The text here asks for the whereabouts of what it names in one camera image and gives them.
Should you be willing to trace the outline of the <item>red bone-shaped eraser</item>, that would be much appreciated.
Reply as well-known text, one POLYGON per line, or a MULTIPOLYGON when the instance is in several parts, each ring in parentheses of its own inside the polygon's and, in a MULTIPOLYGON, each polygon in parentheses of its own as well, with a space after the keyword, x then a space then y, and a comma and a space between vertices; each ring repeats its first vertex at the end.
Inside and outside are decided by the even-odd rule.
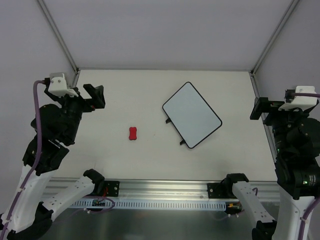
POLYGON ((135 126, 131 126, 129 128, 129 136, 128 136, 128 139, 130 141, 135 141, 137 140, 138 138, 138 135, 137 135, 137 128, 135 126))

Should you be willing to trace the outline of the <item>black-framed small whiteboard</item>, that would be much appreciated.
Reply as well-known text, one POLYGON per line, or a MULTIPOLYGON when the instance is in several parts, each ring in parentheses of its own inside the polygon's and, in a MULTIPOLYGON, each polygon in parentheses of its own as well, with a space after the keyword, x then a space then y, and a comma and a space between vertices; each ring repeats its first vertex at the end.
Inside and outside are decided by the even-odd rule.
POLYGON ((163 105, 166 123, 172 123, 180 144, 194 149, 222 127, 223 121, 195 86, 187 81, 163 105))

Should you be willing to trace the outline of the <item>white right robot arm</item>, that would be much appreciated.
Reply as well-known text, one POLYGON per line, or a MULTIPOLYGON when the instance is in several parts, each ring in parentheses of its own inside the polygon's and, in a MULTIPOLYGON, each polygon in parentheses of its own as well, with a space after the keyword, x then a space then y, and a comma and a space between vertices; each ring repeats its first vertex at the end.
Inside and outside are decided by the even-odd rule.
POLYGON ((303 107, 294 101, 257 97, 250 114, 272 128, 276 148, 275 173, 280 207, 274 219, 263 207, 243 173, 227 174, 222 181, 228 198, 237 198, 247 214, 253 240, 305 240, 313 210, 320 202, 320 122, 310 112, 320 103, 303 107))

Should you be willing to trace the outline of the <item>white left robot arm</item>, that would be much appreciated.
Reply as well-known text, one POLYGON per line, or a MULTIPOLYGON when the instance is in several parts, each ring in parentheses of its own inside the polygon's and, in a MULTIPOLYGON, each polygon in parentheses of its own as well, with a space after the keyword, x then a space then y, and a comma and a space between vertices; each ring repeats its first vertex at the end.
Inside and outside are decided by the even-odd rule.
POLYGON ((36 134, 23 156, 22 173, 12 203, 0 216, 2 239, 36 240, 52 226, 55 219, 75 201, 85 196, 104 194, 104 176, 94 169, 66 190, 49 200, 42 200, 43 192, 69 153, 84 113, 103 109, 106 105, 104 87, 83 86, 89 98, 83 98, 77 88, 63 94, 45 94, 51 104, 35 105, 31 122, 36 134))

